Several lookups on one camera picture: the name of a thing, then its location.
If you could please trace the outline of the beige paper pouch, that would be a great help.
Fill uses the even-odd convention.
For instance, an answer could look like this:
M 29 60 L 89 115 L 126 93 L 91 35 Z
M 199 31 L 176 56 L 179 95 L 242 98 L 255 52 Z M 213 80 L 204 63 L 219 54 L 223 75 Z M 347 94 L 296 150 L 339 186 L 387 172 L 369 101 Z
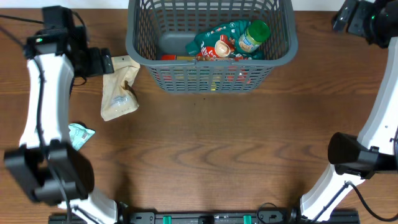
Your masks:
M 132 90 L 140 64 L 130 56 L 118 56 L 111 59 L 114 72 L 103 76 L 103 96 L 101 117 L 110 121 L 139 108 Z

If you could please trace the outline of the green lid jar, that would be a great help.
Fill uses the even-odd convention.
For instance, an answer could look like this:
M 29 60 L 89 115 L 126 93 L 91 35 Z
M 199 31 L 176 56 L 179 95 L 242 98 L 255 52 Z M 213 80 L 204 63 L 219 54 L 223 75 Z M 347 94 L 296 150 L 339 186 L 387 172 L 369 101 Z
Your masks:
M 269 37 L 271 30 L 261 20 L 252 21 L 238 39 L 240 49 L 245 53 L 256 51 Z

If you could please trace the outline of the green coffee sachet bag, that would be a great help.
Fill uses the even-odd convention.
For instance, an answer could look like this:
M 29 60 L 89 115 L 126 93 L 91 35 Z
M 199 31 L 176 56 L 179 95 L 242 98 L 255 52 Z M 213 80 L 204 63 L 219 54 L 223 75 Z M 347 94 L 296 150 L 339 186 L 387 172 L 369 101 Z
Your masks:
M 252 53 L 243 52 L 238 39 L 252 21 L 237 20 L 220 24 L 197 34 L 185 46 L 190 56 L 202 56 L 205 60 L 210 58 L 240 58 L 240 60 L 263 60 L 264 54 L 259 48 Z

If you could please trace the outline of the red spaghetti pack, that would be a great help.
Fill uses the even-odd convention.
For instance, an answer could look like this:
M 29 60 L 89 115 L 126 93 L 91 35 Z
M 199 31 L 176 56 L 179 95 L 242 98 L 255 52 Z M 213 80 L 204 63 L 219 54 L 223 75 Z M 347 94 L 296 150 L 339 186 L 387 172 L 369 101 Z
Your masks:
M 215 64 L 216 62 L 238 62 L 240 58 L 210 58 L 205 60 L 202 56 L 191 57 L 191 56 L 177 56 L 177 55 L 163 55 L 161 60 L 176 60 L 176 61 L 187 61 L 187 62 L 211 62 Z M 204 88 L 211 80 L 212 85 L 218 85 L 223 80 L 223 83 L 232 83 L 233 81 L 250 83 L 251 79 L 248 78 L 248 69 L 240 68 L 234 66 L 228 67 L 214 67 L 213 71 L 210 67 L 188 67 L 185 68 L 175 68 L 174 74 L 172 74 L 171 69 L 161 68 L 160 73 L 155 75 L 156 80 L 160 81 L 163 79 L 166 83 L 171 83 L 173 79 L 178 82 L 178 85 L 182 85 L 185 80 L 188 82 L 188 87 L 191 88 L 195 82 L 199 83 L 200 88 Z

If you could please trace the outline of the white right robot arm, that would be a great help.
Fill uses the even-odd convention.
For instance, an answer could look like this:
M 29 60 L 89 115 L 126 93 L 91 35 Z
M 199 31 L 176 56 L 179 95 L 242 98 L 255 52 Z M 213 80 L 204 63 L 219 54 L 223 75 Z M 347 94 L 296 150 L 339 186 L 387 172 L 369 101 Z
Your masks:
M 337 205 L 354 190 L 370 215 L 358 185 L 374 174 L 397 172 L 397 0 L 347 0 L 331 21 L 346 31 L 388 50 L 387 65 L 368 120 L 357 136 L 337 132 L 328 145 L 329 164 L 315 185 L 300 198 L 296 223 L 329 223 Z

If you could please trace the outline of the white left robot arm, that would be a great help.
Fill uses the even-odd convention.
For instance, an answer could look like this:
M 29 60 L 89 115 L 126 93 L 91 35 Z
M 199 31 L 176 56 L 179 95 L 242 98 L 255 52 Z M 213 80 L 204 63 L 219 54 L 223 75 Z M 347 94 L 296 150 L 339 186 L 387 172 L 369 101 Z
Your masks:
M 65 209 L 87 223 L 117 223 L 118 204 L 95 188 L 89 160 L 75 150 L 69 134 L 68 109 L 73 81 L 113 73 L 108 49 L 88 46 L 79 15 L 63 6 L 42 9 L 42 26 L 22 49 L 30 76 L 27 121 L 17 149 L 4 163 L 34 203 Z

